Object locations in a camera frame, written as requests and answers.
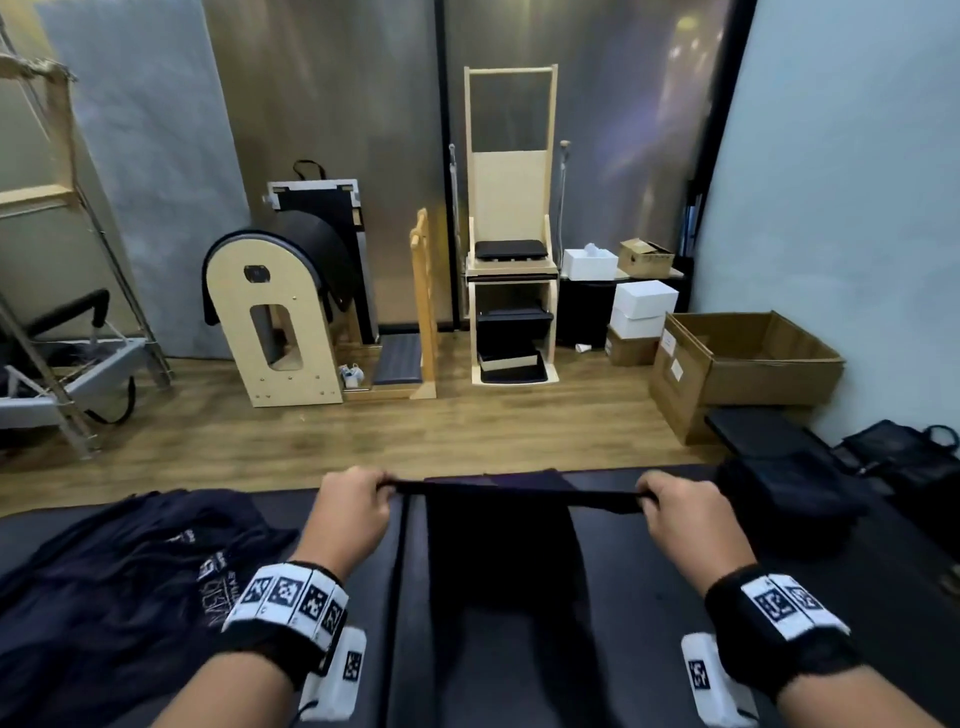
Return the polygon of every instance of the wristband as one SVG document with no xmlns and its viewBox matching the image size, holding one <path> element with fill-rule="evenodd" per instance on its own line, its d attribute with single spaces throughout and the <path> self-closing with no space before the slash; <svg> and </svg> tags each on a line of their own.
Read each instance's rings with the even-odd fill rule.
<svg viewBox="0 0 960 728">
<path fill-rule="evenodd" d="M 347 615 L 348 596 L 329 571 L 303 562 L 262 567 L 230 610 L 217 652 L 253 652 L 300 690 L 325 674 Z"/>
<path fill-rule="evenodd" d="M 724 670 L 771 700 L 799 675 L 863 664 L 850 628 L 790 576 L 746 567 L 710 587 L 705 604 Z"/>
</svg>

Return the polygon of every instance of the hand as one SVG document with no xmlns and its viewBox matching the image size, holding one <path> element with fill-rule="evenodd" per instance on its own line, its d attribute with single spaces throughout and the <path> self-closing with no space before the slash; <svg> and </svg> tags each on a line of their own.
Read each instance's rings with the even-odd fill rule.
<svg viewBox="0 0 960 728">
<path fill-rule="evenodd" d="M 636 484 L 650 535 L 701 596 L 720 578 L 756 563 L 733 507 L 708 481 L 647 471 Z"/>
<path fill-rule="evenodd" d="M 347 581 L 387 532 L 394 488 L 377 485 L 389 478 L 383 471 L 357 466 L 324 475 L 291 560 L 319 564 Z"/>
</svg>

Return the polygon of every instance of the black seat cushion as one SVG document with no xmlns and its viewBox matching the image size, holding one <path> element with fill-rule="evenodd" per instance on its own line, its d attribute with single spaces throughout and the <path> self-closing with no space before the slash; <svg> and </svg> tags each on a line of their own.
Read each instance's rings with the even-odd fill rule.
<svg viewBox="0 0 960 728">
<path fill-rule="evenodd" d="M 540 260 L 546 257 L 546 246 L 539 240 L 478 240 L 478 260 Z"/>
</svg>

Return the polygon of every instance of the cardboard box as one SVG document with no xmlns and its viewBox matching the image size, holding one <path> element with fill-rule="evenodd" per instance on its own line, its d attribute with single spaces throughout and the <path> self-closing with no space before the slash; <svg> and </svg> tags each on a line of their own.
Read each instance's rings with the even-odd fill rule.
<svg viewBox="0 0 960 728">
<path fill-rule="evenodd" d="M 648 319 L 628 319 L 619 308 L 615 308 L 610 316 L 610 328 L 616 331 L 621 339 L 650 339 L 660 338 L 666 316 L 651 316 Z"/>
<path fill-rule="evenodd" d="M 654 363 L 660 338 L 621 339 L 612 328 L 607 329 L 604 351 L 614 367 L 640 367 Z"/>
<path fill-rule="evenodd" d="M 581 248 L 567 248 L 560 274 L 570 280 L 613 280 L 616 266 L 616 255 L 603 248 L 593 251 L 593 255 Z"/>
<path fill-rule="evenodd" d="M 650 395 L 685 445 L 715 440 L 712 407 L 781 405 L 809 417 L 829 401 L 844 359 L 775 311 L 668 314 Z"/>
<path fill-rule="evenodd" d="M 668 279 L 670 268 L 673 267 L 673 254 L 635 237 L 620 243 L 617 267 L 635 279 Z"/>
<path fill-rule="evenodd" d="M 622 311 L 628 319 L 649 319 L 673 313 L 679 297 L 680 293 L 675 288 L 659 280 L 637 280 L 620 283 L 616 287 L 613 308 Z"/>
</svg>

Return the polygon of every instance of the white box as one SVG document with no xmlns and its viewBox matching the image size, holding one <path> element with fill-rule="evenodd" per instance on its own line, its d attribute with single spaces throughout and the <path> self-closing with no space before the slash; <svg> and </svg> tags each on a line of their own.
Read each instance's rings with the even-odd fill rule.
<svg viewBox="0 0 960 728">
<path fill-rule="evenodd" d="M 613 296 L 613 310 L 623 313 L 628 319 L 649 319 L 673 313 L 680 294 L 659 280 L 637 280 L 620 283 Z"/>
<path fill-rule="evenodd" d="M 581 248 L 567 248 L 560 275 L 570 280 L 613 280 L 616 264 L 616 255 L 603 248 L 597 248 L 593 255 Z"/>
<path fill-rule="evenodd" d="M 661 316 L 651 316 L 646 319 L 628 319 L 623 311 L 615 308 L 610 317 L 610 328 L 616 331 L 616 335 L 621 339 L 659 338 L 665 323 L 665 313 Z"/>
</svg>

